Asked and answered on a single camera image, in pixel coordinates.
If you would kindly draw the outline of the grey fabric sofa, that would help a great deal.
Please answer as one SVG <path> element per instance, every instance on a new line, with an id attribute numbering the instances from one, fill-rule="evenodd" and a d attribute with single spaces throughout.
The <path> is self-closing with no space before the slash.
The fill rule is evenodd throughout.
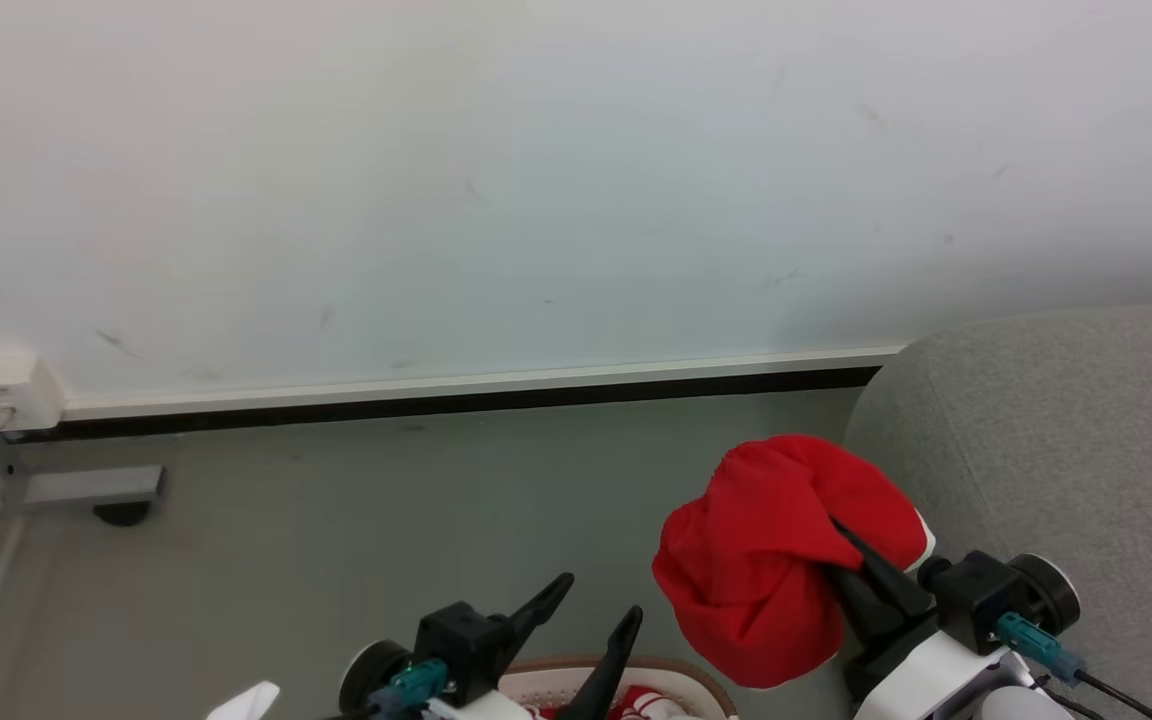
<path id="1" fill-rule="evenodd" d="M 942 555 L 1034 553 L 1069 575 L 1062 642 L 1152 707 L 1152 305 L 973 323 L 888 361 L 846 447 Z"/>

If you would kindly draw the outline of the white perforated laundry basket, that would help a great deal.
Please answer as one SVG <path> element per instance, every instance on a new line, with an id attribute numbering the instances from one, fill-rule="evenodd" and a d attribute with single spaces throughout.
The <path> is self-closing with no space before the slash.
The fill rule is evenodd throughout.
<path id="1" fill-rule="evenodd" d="M 558 720 L 593 673 L 599 655 L 550 655 L 517 661 L 500 679 L 535 720 Z M 605 720 L 740 720 L 735 702 L 707 670 L 676 659 L 635 655 L 617 680 Z"/>

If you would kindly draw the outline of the red clothing item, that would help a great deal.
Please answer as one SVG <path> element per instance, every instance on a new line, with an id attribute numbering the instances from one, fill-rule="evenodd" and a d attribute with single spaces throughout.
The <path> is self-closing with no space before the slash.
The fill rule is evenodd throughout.
<path id="1" fill-rule="evenodd" d="M 733 684 L 767 691 L 838 655 L 844 616 L 824 566 L 856 571 L 858 535 L 911 570 L 934 537 L 877 467 L 813 435 L 723 455 L 704 495 L 670 511 L 652 562 L 687 643 Z"/>

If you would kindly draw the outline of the red white clothing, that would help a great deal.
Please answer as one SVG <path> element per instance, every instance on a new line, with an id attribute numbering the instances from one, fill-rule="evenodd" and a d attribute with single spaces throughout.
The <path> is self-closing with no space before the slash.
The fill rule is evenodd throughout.
<path id="1" fill-rule="evenodd" d="M 516 700 L 536 720 L 556 720 L 570 694 L 525 694 Z M 730 720 L 723 698 L 699 682 L 632 684 L 614 698 L 607 720 Z"/>

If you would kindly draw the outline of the white wall socket box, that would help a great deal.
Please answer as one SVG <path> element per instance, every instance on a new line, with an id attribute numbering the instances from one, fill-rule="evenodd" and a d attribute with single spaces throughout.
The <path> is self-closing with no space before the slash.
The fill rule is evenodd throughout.
<path id="1" fill-rule="evenodd" d="M 0 355 L 0 432 L 54 429 L 63 414 L 63 388 L 40 356 Z"/>

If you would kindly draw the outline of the white black baseboard strip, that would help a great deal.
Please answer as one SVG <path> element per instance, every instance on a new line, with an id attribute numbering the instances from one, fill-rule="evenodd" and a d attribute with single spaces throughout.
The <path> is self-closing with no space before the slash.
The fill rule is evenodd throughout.
<path id="1" fill-rule="evenodd" d="M 55 427 L 31 439 L 108 439 L 200 430 L 482 414 L 531 407 L 616 404 L 658 397 L 756 395 L 864 386 L 901 346 L 540 372 L 402 378 L 146 397 L 74 400 Z"/>

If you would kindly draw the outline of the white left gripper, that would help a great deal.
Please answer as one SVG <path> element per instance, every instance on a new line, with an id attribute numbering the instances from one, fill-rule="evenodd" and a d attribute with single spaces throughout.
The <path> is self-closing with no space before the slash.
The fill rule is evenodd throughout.
<path id="1" fill-rule="evenodd" d="M 526 641 L 539 626 L 550 623 L 556 614 L 567 593 L 575 583 L 575 575 L 563 571 L 556 579 L 545 585 L 538 594 L 524 602 L 518 611 L 511 612 L 508 623 L 511 626 L 511 647 L 525 647 Z M 630 661 L 637 634 L 643 626 L 644 612 L 634 605 L 626 612 L 609 634 L 605 643 L 602 659 L 594 666 L 573 700 L 558 711 L 556 720 L 607 720 L 614 705 L 617 688 Z M 430 700 L 425 707 L 425 720 L 536 720 L 532 712 L 511 697 L 499 691 L 488 691 L 475 702 L 463 707 L 450 705 L 449 702 Z"/>

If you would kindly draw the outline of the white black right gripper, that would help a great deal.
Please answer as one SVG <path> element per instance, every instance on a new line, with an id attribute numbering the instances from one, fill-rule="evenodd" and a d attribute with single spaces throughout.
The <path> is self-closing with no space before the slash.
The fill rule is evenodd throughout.
<path id="1" fill-rule="evenodd" d="M 861 647 L 867 652 L 914 647 L 859 703 L 852 720 L 1030 720 L 1038 715 L 1036 679 L 1020 655 L 1007 647 L 977 655 L 950 635 L 937 632 L 932 594 L 840 520 L 831 521 L 861 553 L 858 570 L 828 566 L 828 583 Z"/>

